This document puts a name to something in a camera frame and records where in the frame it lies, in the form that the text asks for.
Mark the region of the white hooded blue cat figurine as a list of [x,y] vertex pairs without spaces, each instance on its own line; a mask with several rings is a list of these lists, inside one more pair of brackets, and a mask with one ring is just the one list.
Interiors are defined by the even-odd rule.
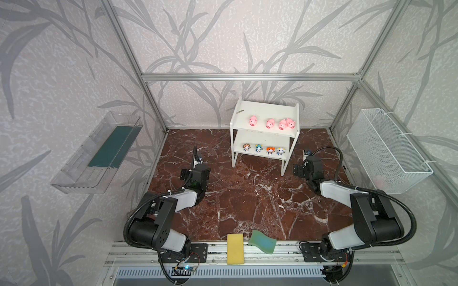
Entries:
[[276,154],[277,154],[278,156],[282,156],[282,155],[284,155],[285,153],[286,153],[286,149],[285,149],[285,148],[279,147],[279,148],[276,149]]

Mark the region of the green blue cat figurine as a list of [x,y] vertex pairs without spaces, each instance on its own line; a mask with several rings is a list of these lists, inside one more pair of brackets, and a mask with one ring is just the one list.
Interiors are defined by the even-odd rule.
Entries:
[[255,146],[255,151],[256,151],[257,153],[260,153],[262,150],[263,150],[263,147],[262,147],[261,144],[257,144],[257,145]]

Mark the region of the pink pig toy cluster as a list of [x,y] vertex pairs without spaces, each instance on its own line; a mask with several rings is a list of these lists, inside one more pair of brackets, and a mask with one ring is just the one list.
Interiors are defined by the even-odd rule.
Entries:
[[250,119],[249,119],[249,125],[250,125],[251,127],[256,126],[257,122],[258,122],[258,121],[257,121],[257,117],[256,117],[256,116],[251,116],[251,117],[250,117]]
[[285,119],[281,120],[279,122],[279,129],[280,130],[285,130],[287,128],[287,121]]
[[275,120],[274,119],[268,119],[266,122],[266,128],[267,129],[273,129],[275,126]]

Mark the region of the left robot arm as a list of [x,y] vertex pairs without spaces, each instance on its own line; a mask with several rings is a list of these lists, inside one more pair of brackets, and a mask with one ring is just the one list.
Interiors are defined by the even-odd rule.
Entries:
[[191,242],[185,234],[172,229],[174,215],[197,206],[208,189],[211,168],[205,163],[195,163],[183,169],[184,185],[175,192],[147,193],[125,223],[123,236],[127,244],[160,253],[170,251],[187,257]]

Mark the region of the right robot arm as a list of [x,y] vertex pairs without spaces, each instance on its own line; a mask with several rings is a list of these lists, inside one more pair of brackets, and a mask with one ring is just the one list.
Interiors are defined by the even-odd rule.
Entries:
[[325,234],[320,243],[322,253],[360,250],[370,247],[395,246],[411,240],[417,231],[414,213],[403,202],[380,189],[368,189],[343,183],[338,173],[343,153],[333,179],[324,177],[324,164],[316,151],[304,151],[303,162],[293,166],[293,175],[306,180],[315,194],[347,206],[352,211],[353,224]]

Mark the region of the white two-tier metal shelf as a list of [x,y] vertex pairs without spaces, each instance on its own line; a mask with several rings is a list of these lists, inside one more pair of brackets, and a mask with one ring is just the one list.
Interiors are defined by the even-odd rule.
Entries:
[[[257,117],[256,126],[249,125],[251,116]],[[279,129],[279,122],[283,119],[292,119],[295,121],[295,129]],[[273,129],[266,128],[268,119],[275,120]],[[280,160],[280,175],[284,176],[287,165],[292,157],[294,147],[300,134],[299,128],[299,105],[284,106],[278,104],[268,104],[263,102],[253,102],[239,98],[234,108],[230,120],[230,139],[231,139],[231,165],[236,166],[239,155],[250,155],[263,158]],[[250,144],[251,149],[243,151],[243,145]],[[263,150],[260,153],[255,151],[255,146],[261,144]],[[286,153],[282,156],[267,153],[267,147],[275,149],[282,147]]]

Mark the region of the pink item in basket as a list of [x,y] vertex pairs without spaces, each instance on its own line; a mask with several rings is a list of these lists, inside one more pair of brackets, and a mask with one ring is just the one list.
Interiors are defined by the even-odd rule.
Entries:
[[386,190],[390,187],[388,179],[384,175],[377,175],[373,179],[373,184],[377,189]]

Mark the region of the yellow sponge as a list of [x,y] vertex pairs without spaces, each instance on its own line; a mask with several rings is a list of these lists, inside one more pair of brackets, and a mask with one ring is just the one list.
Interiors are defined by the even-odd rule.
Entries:
[[242,265],[245,263],[243,234],[227,236],[227,264]]

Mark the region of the green sponge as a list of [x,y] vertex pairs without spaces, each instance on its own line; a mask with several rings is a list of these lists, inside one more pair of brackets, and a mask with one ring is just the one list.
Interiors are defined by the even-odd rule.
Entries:
[[277,240],[275,238],[270,238],[258,230],[252,231],[252,235],[248,241],[248,245],[255,246],[269,255],[274,253],[276,244]]

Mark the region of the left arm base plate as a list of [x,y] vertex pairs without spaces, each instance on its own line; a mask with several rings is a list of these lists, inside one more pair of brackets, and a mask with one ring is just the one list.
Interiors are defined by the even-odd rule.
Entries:
[[206,243],[190,243],[186,244],[179,252],[167,250],[160,253],[160,257],[163,263],[178,263],[183,260],[192,263],[205,263],[208,246]]

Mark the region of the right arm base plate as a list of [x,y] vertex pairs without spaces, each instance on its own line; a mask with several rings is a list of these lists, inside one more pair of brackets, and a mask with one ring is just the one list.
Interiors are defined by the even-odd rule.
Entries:
[[330,262],[330,263],[347,263],[350,259],[348,249],[335,250],[326,243],[310,243],[300,241],[298,244],[299,251],[302,253],[304,262]]

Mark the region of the clear plastic wall bin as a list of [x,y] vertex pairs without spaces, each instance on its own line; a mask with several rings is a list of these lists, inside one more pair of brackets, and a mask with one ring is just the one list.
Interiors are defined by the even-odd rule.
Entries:
[[105,193],[142,127],[140,116],[108,112],[51,185],[65,194]]

